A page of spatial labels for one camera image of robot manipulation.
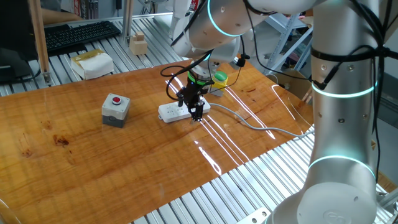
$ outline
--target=white box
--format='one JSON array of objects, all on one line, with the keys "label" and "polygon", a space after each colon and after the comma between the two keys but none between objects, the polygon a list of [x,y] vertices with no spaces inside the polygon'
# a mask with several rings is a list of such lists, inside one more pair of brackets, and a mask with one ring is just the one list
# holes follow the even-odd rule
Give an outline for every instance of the white box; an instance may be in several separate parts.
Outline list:
[{"label": "white box", "polygon": [[84,80],[98,78],[113,72],[112,58],[100,49],[70,59],[72,69]]}]

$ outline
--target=teal light ring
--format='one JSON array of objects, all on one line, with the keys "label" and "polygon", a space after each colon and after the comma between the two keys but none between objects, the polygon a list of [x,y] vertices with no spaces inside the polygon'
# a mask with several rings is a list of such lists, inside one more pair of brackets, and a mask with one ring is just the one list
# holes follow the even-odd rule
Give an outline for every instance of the teal light ring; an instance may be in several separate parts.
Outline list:
[{"label": "teal light ring", "polygon": [[373,177],[376,179],[376,176],[374,175],[373,170],[372,170],[368,165],[366,165],[365,163],[363,163],[363,162],[361,162],[361,161],[359,161],[359,160],[357,160],[357,159],[353,159],[353,158],[346,157],[346,156],[325,156],[325,157],[321,157],[321,158],[315,160],[313,163],[311,163],[311,165],[310,165],[310,167],[308,168],[308,170],[310,170],[310,169],[311,169],[311,166],[313,166],[313,165],[316,164],[317,162],[320,162],[320,161],[325,160],[325,159],[348,159],[348,160],[357,162],[358,164],[361,164],[362,166],[364,166],[365,168],[367,168],[368,171],[370,171],[370,173],[372,173]]},{"label": "teal light ring", "polygon": [[371,88],[361,91],[359,93],[351,93],[351,94],[336,94],[336,93],[327,93],[325,91],[322,91],[320,89],[318,89],[313,83],[312,83],[312,88],[319,94],[325,95],[325,96],[330,96],[330,97],[334,97],[334,98],[354,98],[354,97],[358,97],[358,96],[363,96],[366,95],[370,92],[372,92],[374,90],[374,86],[372,86]]},{"label": "teal light ring", "polygon": [[228,37],[239,37],[242,34],[239,35],[234,35],[234,34],[228,34],[226,32],[224,32],[223,30],[221,30],[218,25],[216,24],[216,22],[213,19],[213,16],[211,16],[211,12],[210,12],[210,0],[207,1],[207,14],[209,15],[210,21],[213,24],[213,26],[222,34],[227,35]]}]

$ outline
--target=wooden tabletop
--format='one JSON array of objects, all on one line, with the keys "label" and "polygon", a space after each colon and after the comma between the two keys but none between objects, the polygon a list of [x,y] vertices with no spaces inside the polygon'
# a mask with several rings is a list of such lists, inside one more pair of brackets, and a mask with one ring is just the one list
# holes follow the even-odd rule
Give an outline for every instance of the wooden tabletop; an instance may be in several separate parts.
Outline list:
[{"label": "wooden tabletop", "polygon": [[[213,107],[202,123],[166,124],[163,67],[0,98],[0,212],[8,223],[126,224],[292,139]],[[232,83],[229,65],[220,70]],[[180,80],[186,83],[187,76]],[[131,99],[122,129],[103,125],[109,93]],[[246,64],[219,98],[253,126],[304,133],[312,108]]]}]

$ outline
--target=cardboard box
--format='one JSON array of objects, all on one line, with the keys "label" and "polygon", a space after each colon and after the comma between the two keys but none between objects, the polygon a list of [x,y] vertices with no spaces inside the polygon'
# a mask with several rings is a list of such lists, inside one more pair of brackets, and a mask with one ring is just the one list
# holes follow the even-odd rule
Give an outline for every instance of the cardboard box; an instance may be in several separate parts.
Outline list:
[{"label": "cardboard box", "polygon": [[101,49],[77,55],[70,59],[72,69],[84,80],[98,78],[113,72],[112,58]]},{"label": "cardboard box", "polygon": [[[294,77],[306,78],[299,71],[296,71],[296,70],[290,70],[290,71],[284,72],[284,73],[294,76]],[[291,77],[288,77],[286,75],[282,75],[279,73],[275,73],[274,75],[276,77],[278,77],[278,84],[283,85],[287,91],[293,93],[299,99],[303,99],[304,96],[309,91],[309,89],[312,88],[311,82],[309,82],[308,80],[300,80],[297,78],[291,78]]]}]

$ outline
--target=electrical outlet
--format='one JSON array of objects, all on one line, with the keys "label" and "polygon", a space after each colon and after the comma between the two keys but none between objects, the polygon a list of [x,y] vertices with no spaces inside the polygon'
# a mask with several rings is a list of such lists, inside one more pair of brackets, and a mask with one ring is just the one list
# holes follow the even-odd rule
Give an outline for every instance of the electrical outlet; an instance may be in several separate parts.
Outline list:
[{"label": "electrical outlet", "polygon": [[[210,105],[205,99],[203,99],[203,101],[205,102],[205,105],[203,105],[203,114],[205,114],[210,111]],[[160,105],[158,112],[159,119],[162,119],[166,123],[191,118],[187,106],[184,104],[182,107],[178,107],[178,102]]]}]

